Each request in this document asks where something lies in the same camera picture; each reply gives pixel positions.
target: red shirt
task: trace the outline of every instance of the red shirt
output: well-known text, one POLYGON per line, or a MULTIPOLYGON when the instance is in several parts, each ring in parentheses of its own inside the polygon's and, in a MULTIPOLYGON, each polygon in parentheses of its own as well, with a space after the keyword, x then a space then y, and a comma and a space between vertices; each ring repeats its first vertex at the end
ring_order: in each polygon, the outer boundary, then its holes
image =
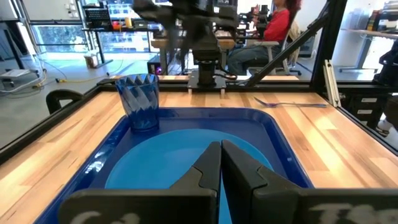
POLYGON ((289 31, 289 10, 275 11, 264 32, 265 41, 282 41, 289 31))

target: yellow cable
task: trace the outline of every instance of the yellow cable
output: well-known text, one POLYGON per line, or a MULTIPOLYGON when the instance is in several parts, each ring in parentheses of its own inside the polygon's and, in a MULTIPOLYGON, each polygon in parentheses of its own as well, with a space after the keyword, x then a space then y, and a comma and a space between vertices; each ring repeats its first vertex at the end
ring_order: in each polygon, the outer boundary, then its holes
POLYGON ((47 71, 46 70, 43 71, 43 76, 44 76, 44 79, 41 82, 39 82, 38 84, 36 84, 35 85, 36 87, 42 86, 42 84, 47 80, 47 71))
POLYGON ((103 76, 101 76, 101 77, 96 77, 96 78, 89 78, 89 79, 86 79, 86 80, 66 80, 66 79, 59 79, 59 82, 60 82, 60 83, 84 83, 84 82, 89 82, 89 81, 96 80, 96 79, 103 78, 103 77, 107 77, 107 75, 103 75, 103 76))

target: metal fork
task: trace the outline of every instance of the metal fork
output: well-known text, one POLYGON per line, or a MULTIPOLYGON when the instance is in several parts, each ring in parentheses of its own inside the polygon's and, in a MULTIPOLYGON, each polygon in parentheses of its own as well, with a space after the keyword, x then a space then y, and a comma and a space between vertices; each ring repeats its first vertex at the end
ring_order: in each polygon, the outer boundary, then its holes
POLYGON ((315 108, 326 108, 326 104, 321 103, 266 103, 263 102, 256 97, 254 99, 259 102, 261 105, 268 107, 268 108, 276 108, 279 105, 292 105, 292 106, 300 106, 300 107, 315 107, 315 108))

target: desk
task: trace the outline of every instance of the desk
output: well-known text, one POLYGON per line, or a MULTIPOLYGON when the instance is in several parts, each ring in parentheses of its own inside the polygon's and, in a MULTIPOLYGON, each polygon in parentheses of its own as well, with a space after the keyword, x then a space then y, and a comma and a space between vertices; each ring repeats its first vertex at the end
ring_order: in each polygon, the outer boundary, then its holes
POLYGON ((101 60, 101 63, 99 63, 95 68, 100 68, 108 63, 111 63, 113 60, 105 60, 104 57, 104 52, 102 48, 102 43, 100 36, 98 35, 99 32, 147 32, 147 36, 149 37, 149 32, 153 32, 158 29, 147 29, 147 28, 127 28, 127 27, 122 27, 121 29, 118 30, 107 30, 107 29, 82 29, 84 32, 94 32, 96 43, 98 46, 98 54, 99 54, 99 59, 101 60))
MULTIPOLYGON (((315 93, 160 93, 171 107, 254 108, 276 121, 315 187, 398 187, 398 158, 315 93)), ((0 223, 33 223, 124 115, 117 92, 103 91, 0 166, 0 223)))
MULTIPOLYGON (((218 43, 222 49, 222 61, 221 65, 225 68, 226 65, 226 51, 232 49, 235 46, 235 41, 233 39, 227 39, 226 37, 231 37, 231 34, 226 31, 219 30, 216 32, 216 37, 219 37, 218 43)), ((177 46, 181 44, 182 40, 179 39, 177 46)), ((151 46, 160 49, 160 65, 162 66, 162 71, 168 75, 169 71, 167 69, 167 39, 154 39, 150 42, 151 46)))
MULTIPOLYGON (((342 29, 347 32, 352 32, 359 35, 365 35, 370 37, 384 37, 388 39, 398 39, 398 34, 387 34, 378 31, 370 31, 370 30, 352 30, 352 29, 342 29)), ((368 56, 369 48, 372 44, 372 40, 366 38, 363 42, 361 52, 359 53, 359 58, 357 59, 355 66, 350 68, 339 68, 339 72, 344 70, 374 70, 374 73, 377 72, 376 68, 364 68, 363 64, 365 63, 366 56, 368 56)))
MULTIPOLYGON (((238 80, 247 80, 251 76, 238 76, 238 80)), ((189 75, 159 75, 159 80, 189 80, 189 75)), ((299 78, 292 75, 267 75, 262 80, 288 80, 297 81, 299 78)))

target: wooden countertop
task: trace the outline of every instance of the wooden countertop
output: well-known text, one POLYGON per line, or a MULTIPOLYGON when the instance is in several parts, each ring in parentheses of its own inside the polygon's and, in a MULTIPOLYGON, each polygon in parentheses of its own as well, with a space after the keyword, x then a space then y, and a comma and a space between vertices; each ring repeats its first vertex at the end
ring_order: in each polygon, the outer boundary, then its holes
POLYGON ((348 31, 348 32, 354 32, 357 34, 370 35, 373 37, 385 37, 388 39, 398 39, 398 34, 388 34, 385 32, 371 31, 371 30, 353 30, 353 29, 341 29, 341 30, 348 31))
MULTIPOLYGON (((398 159, 315 93, 160 93, 161 106, 247 107, 275 118, 315 187, 398 187, 398 159)), ((0 223, 33 223, 124 115, 119 95, 102 92, 0 167, 0 223)))
MULTIPOLYGON (((189 80, 189 75, 158 75, 159 80, 189 80)), ((247 80, 250 76, 238 76, 238 80, 247 80)), ((299 78, 293 75, 267 75, 262 80, 289 80, 295 81, 299 80, 299 78)))
MULTIPOLYGON (((231 37, 226 31, 218 31, 216 33, 217 37, 231 37)), ((218 43, 223 50, 232 49, 235 46, 235 41, 233 39, 218 39, 218 43)), ((167 45, 167 39, 154 39, 150 42, 150 45, 154 48, 165 48, 167 45)))

